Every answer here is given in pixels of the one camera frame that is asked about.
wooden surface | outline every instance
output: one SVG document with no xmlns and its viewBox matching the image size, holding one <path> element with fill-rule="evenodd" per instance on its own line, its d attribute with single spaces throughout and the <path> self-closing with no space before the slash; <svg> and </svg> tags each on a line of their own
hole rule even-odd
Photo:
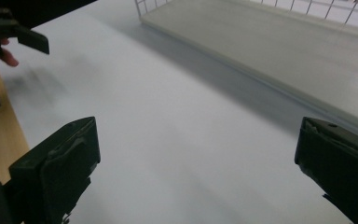
<svg viewBox="0 0 358 224">
<path fill-rule="evenodd" d="M 142 22 L 358 133 L 358 28 L 242 0 L 178 0 Z"/>
<path fill-rule="evenodd" d="M 9 179 L 8 167 L 25 154 L 29 148 L 24 134 L 7 97 L 5 85 L 0 78 L 0 181 Z"/>
</svg>

white wire fence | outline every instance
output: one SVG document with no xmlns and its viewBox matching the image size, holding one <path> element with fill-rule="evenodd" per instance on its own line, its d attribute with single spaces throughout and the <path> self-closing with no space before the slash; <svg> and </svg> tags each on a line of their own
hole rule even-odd
<svg viewBox="0 0 358 224">
<path fill-rule="evenodd" d="M 139 17 L 175 0 L 135 0 Z M 358 27 L 358 2 L 342 0 L 245 0 Z"/>
</svg>

white tabletop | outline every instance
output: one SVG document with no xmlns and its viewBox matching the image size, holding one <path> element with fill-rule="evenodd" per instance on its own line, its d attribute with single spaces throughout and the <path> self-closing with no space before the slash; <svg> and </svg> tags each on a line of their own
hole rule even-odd
<svg viewBox="0 0 358 224">
<path fill-rule="evenodd" d="M 97 119 L 102 163 L 72 223 L 349 223 L 294 163 L 309 108 L 142 26 L 133 1 L 37 30 L 51 54 L 12 43 L 21 65 L 0 72 L 30 147 Z"/>
</svg>

white wire rack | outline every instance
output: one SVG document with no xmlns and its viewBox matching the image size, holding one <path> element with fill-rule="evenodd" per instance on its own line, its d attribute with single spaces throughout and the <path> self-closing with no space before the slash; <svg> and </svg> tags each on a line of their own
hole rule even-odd
<svg viewBox="0 0 358 224">
<path fill-rule="evenodd" d="M 135 0 L 139 17 L 177 0 Z M 244 0 L 358 27 L 358 2 L 342 0 Z"/>
</svg>

wire grid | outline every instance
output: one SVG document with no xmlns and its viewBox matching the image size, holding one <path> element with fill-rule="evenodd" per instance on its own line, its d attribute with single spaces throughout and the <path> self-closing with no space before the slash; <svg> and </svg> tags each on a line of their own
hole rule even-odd
<svg viewBox="0 0 358 224">
<path fill-rule="evenodd" d="M 174 0 L 135 0 L 138 16 Z M 358 27 L 358 2 L 351 0 L 244 0 Z"/>
</svg>

